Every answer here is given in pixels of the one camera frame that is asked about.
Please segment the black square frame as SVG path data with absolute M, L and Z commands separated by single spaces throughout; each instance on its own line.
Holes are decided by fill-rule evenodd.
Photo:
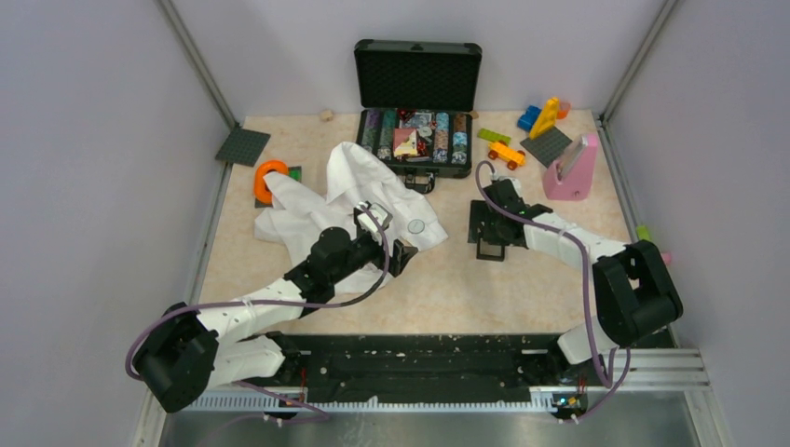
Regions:
M 475 257 L 481 261 L 503 262 L 506 258 L 506 245 L 479 238 L 476 242 Z

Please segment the brown ring brooch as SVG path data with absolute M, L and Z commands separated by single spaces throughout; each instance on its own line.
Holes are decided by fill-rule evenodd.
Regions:
M 407 224 L 407 230 L 410 234 L 418 235 L 425 231 L 426 225 L 420 219 L 413 219 Z

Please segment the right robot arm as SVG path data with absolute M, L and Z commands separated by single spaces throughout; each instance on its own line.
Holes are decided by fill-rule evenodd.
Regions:
M 572 383 L 594 355 L 631 346 L 683 315 L 662 253 L 652 242 L 601 237 L 546 206 L 528 206 L 511 178 L 479 191 L 487 212 L 483 232 L 492 233 L 497 244 L 540 251 L 582 274 L 584 321 L 560 335 L 546 358 L 553 381 Z

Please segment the white shirt garment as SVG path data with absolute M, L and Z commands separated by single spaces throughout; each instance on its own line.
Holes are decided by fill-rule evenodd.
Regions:
M 393 215 L 386 230 L 390 247 L 398 238 L 427 251 L 448 239 L 427 199 L 406 188 L 388 166 L 356 143 L 336 145 L 326 173 L 327 192 L 323 196 L 288 176 L 269 176 L 274 205 L 255 218 L 254 237 L 284 245 L 292 264 L 299 264 L 322 230 L 338 226 L 354 233 L 353 209 L 367 201 L 382 205 Z M 423 233 L 408 232 L 407 224 L 413 219 L 425 223 Z

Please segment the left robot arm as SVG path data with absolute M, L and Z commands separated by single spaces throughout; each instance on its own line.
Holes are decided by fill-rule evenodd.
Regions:
M 287 385 L 298 374 L 298 351 L 265 330 L 333 308 L 336 286 L 372 265 L 379 277 L 345 304 L 365 300 L 417 253 L 416 247 L 399 239 L 388 242 L 373 231 L 351 237 L 343 228 L 330 227 L 303 262 L 258 291 L 227 302 L 171 306 L 133 342 L 127 373 L 144 382 L 167 413 L 179 412 L 209 389 L 243 379 L 268 377 Z

